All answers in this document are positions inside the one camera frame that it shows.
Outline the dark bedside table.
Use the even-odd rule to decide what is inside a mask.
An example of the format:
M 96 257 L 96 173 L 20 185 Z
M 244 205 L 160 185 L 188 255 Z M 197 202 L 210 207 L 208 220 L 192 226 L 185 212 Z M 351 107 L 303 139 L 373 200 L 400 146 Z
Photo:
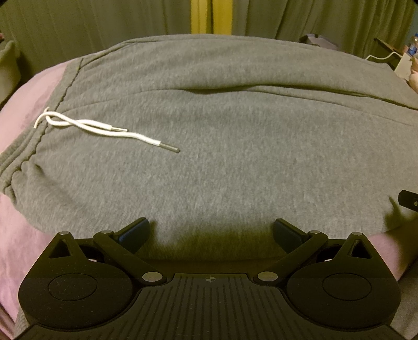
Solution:
M 400 62 L 402 52 L 380 38 L 374 39 L 375 45 L 370 59 L 376 63 L 387 64 L 392 70 L 395 70 Z

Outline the yellow curtain stripe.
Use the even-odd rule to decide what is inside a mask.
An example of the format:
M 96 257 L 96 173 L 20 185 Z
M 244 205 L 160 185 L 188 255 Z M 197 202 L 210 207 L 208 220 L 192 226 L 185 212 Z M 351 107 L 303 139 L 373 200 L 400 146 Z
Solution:
M 191 0 L 191 33 L 231 35 L 233 0 Z

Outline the white box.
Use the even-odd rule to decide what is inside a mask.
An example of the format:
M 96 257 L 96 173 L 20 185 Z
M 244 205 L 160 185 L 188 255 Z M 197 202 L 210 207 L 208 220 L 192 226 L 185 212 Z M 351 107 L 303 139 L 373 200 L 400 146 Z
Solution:
M 411 67 L 412 67 L 412 60 L 411 56 L 407 53 L 402 55 L 400 62 L 397 64 L 395 68 L 395 74 L 399 76 L 401 79 L 405 79 L 406 81 L 409 80 L 409 76 L 411 74 Z

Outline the plastic water bottle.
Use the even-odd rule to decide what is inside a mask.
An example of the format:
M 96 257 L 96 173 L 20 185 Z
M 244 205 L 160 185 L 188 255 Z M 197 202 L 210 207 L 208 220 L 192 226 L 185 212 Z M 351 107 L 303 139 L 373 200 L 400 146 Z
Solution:
M 417 54 L 418 50 L 418 33 L 415 33 L 411 40 L 409 41 L 409 45 L 407 48 L 407 54 L 411 57 L 413 57 L 415 54 Z

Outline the grey green curtain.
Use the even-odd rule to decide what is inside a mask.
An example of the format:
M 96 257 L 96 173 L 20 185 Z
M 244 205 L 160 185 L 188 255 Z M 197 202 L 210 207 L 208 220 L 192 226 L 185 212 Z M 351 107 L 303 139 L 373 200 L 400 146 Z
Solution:
M 363 57 L 375 38 L 400 47 L 417 23 L 414 1 L 233 1 L 231 35 L 297 41 L 308 33 Z M 191 33 L 190 1 L 2 1 L 1 32 L 23 76 L 119 42 Z

